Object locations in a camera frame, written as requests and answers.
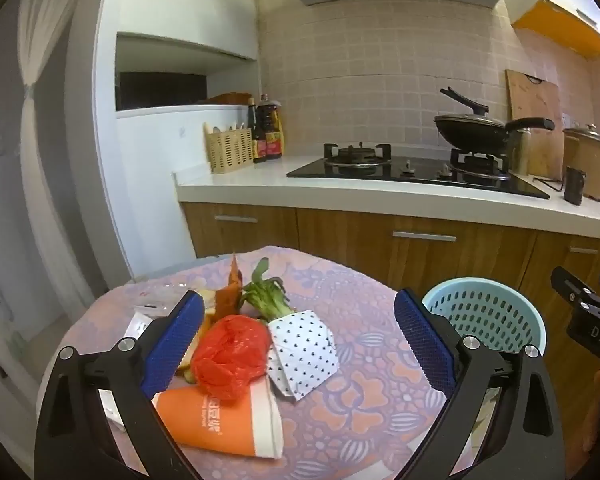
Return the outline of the orange white wall cabinet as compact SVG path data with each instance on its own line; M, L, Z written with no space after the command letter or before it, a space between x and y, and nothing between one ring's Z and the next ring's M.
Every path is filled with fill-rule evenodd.
M600 8L594 0L504 0L512 26L536 32L584 58L600 56Z

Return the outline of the white curtain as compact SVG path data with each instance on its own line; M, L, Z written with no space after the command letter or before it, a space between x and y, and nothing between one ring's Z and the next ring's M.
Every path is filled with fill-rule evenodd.
M35 88L68 24L76 0L20 0L17 55L23 83L20 167L24 200L36 248L59 304L76 320L93 301L54 206L38 145Z

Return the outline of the clear plastic wrapper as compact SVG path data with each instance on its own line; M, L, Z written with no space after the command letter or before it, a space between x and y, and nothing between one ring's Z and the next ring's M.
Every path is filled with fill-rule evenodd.
M168 316L186 292L196 292L204 300L206 309L214 308L214 291L211 289L193 288L186 284L152 286L131 299L132 318L124 336L138 338L155 318Z

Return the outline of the large sauce bottle red label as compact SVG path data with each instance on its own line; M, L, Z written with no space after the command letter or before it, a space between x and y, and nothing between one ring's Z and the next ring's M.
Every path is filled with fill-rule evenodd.
M266 156L268 159L283 156L283 126L280 119L279 102L272 101L262 94L257 107L258 124L264 133Z

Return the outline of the green vegetable stalk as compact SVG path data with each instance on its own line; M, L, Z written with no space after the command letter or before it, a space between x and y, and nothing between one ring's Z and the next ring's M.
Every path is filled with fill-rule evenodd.
M240 305L249 304L255 308L266 322L291 315L294 309L286 296L284 282L279 276L266 278L270 260L262 258L251 274L251 281L242 288Z

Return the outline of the dark soy sauce bottle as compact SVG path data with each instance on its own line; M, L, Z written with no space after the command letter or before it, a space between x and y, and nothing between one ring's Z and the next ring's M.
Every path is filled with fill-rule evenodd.
M248 128L251 133L252 160L255 164L265 162L268 158L266 135L259 126L257 105L253 98L248 100Z

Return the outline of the wooden base cabinets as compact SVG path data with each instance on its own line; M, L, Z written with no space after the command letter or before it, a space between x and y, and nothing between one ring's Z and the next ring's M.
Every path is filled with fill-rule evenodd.
M478 276L526 296L547 329L545 363L567 442L567 470L588 459L600 414L600 359L571 340L567 305L550 288L563 266L600 284L600 240L513 226L306 208L185 203L197 256L266 245L300 249L342 263L394 289L424 294L448 278Z

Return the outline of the white dotted paper packet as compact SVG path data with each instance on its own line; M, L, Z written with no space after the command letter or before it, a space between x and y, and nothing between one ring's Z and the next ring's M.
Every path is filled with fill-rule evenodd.
M282 396L302 400L339 370L335 338L311 310L268 323L266 374Z

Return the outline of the red plastic bag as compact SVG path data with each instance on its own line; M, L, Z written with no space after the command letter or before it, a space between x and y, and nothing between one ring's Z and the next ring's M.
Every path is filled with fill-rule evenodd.
M197 385L221 401L237 401L266 374L271 334L265 324L245 315L216 322L199 341L190 367Z

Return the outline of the black frying pan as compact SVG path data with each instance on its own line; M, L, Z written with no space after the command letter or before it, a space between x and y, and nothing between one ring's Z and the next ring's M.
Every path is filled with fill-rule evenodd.
M509 133L520 129L553 131L555 123L545 117L525 117L510 122L500 122L488 116L489 107L462 96L451 87L440 93L467 106L471 114L442 114L434 118L438 133L453 148L463 153L503 155L509 146Z

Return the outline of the black gas stove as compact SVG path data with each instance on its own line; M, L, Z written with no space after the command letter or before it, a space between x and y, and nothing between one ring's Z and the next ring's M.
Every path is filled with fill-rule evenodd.
M550 196L514 176L508 159L453 148L447 159L396 154L389 144L323 145L323 157L287 174L290 178L323 178L415 182L481 188L547 200Z

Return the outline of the black mug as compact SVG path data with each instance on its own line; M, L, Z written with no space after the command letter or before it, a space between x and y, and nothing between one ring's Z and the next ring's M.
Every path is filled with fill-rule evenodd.
M567 166L564 177L564 199L574 206L580 206L586 181L586 173L578 168Z

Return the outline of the beige utensil basket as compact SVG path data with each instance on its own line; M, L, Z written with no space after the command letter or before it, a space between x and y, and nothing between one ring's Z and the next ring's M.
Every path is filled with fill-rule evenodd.
M204 123L204 144L212 174L227 174L253 164L251 130L221 131Z

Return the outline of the orange snack wrapper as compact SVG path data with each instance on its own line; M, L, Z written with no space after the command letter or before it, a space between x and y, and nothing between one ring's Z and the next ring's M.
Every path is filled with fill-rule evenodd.
M240 300L242 300L242 271L238 268L236 255L233 255L227 285L215 292L215 322L229 315L238 315Z

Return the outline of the orange paper cup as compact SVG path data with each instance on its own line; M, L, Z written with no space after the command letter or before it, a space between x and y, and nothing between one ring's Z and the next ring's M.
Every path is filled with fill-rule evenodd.
M252 382L236 401L188 386L158 393L152 404L181 446L268 460L283 456L282 416L266 377Z

